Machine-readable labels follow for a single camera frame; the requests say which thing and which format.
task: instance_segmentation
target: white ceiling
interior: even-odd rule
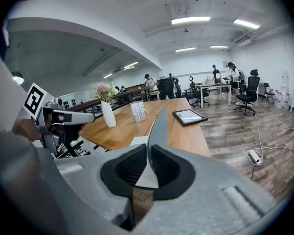
[[[117,0],[127,9],[160,55],[176,49],[211,45],[229,45],[250,28],[233,24],[235,19],[258,24],[253,37],[260,36],[287,22],[276,0],[188,0],[189,16],[211,16],[209,22],[171,25],[172,18],[185,11],[185,0]]]
[[[25,81],[50,76],[103,78],[137,61],[133,55],[101,41],[51,30],[18,31],[9,34],[4,62],[20,71]]]

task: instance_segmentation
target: picture frame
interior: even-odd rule
[[[172,112],[172,114],[177,118],[177,120],[179,120],[179,122],[183,126],[201,123],[208,120],[208,118],[191,109]]]

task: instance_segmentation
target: wooden floor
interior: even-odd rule
[[[241,174],[251,178],[253,165],[246,156],[246,147],[260,147],[257,121],[252,112],[246,116],[240,110],[234,111],[234,104],[228,105],[227,95],[219,95],[212,91],[205,100],[204,108],[196,106],[195,110],[208,118],[200,127],[207,141],[211,157],[223,161]],[[278,109],[273,104],[256,101],[255,105],[275,115],[289,128],[294,128],[294,113],[286,109]],[[253,106],[260,122],[260,139],[263,147],[285,146],[294,148],[294,131],[284,127],[282,123],[265,111]],[[264,149],[264,161],[256,166],[253,181],[267,190],[278,202],[290,196],[294,189],[294,151],[280,149]],[[153,191],[134,189],[134,212],[139,222],[152,206]]]

